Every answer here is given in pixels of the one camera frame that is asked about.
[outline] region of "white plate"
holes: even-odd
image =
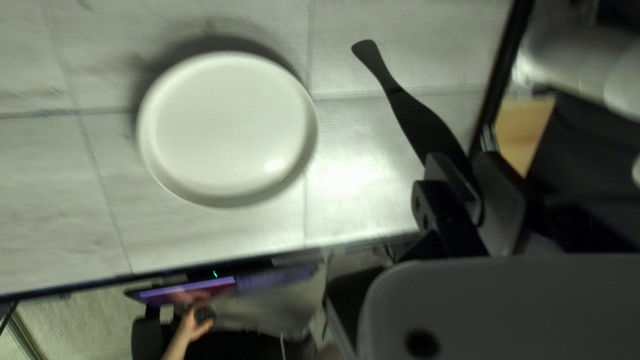
[[[313,102],[277,63],[224,51],[184,60],[138,113],[143,159],[167,190],[205,206],[267,199],[303,171],[316,142]]]

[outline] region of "purple screen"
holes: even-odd
[[[249,293],[286,286],[294,282],[310,279],[316,272],[316,265],[305,265],[296,268],[267,270],[251,275],[221,277],[219,279],[192,282],[191,284],[143,290],[131,295],[156,307],[165,304],[192,304],[201,300],[209,300],[211,297],[226,290]]]

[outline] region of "tiled countertop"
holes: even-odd
[[[8,59],[0,65],[0,293],[415,232],[408,199],[422,167],[350,46],[376,40],[400,84],[468,146],[509,6],[8,2],[0,14],[0,31],[12,29],[0,39]],[[24,22],[31,26],[15,31]],[[301,74],[319,121],[304,176],[239,209],[191,204],[156,184],[126,111],[155,57],[220,33],[282,53]],[[37,115],[42,109],[48,112]]]

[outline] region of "white cable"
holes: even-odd
[[[282,333],[280,333],[280,350],[282,351],[282,360],[287,360],[287,356],[284,354],[284,340],[282,339]]]

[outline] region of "screw hole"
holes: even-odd
[[[438,340],[427,331],[416,330],[406,337],[406,349],[420,359],[431,359],[440,351]]]

